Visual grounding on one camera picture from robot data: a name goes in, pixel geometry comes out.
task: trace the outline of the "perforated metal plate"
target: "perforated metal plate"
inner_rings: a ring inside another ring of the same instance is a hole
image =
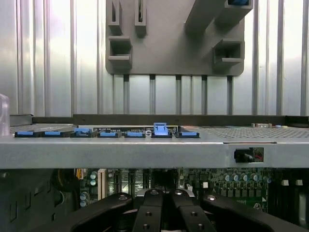
[[[205,128],[220,138],[309,138],[307,129],[289,128]]]

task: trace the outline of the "blue plastic clip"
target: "blue plastic clip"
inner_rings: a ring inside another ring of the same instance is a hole
[[[128,132],[126,135],[128,137],[143,137],[143,133],[141,132]]]
[[[165,122],[154,123],[154,135],[169,135],[169,131]]]
[[[91,133],[92,130],[90,128],[74,128],[74,132]]]
[[[116,136],[116,133],[115,132],[101,132],[100,136],[102,137]]]
[[[59,131],[45,131],[45,135],[61,135]]]
[[[248,1],[249,0],[234,0],[231,5],[245,6],[248,4]]]
[[[18,135],[33,135],[33,131],[19,131]]]
[[[196,132],[181,132],[182,136],[197,136]]]

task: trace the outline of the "gray plastic bracket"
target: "gray plastic bracket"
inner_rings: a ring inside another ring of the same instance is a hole
[[[240,75],[244,16],[252,8],[253,0],[245,6],[227,0],[106,0],[106,69],[111,74]]]

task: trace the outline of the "corrugated metal wall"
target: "corrugated metal wall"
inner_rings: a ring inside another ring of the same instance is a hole
[[[104,0],[1,0],[11,114],[309,115],[308,0],[254,0],[237,77],[112,76]]]

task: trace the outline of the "motherboard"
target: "motherboard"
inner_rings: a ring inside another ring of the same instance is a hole
[[[187,189],[197,198],[217,193],[267,212],[272,171],[265,168],[231,169],[82,169],[80,206],[118,192],[133,196],[141,189]]]

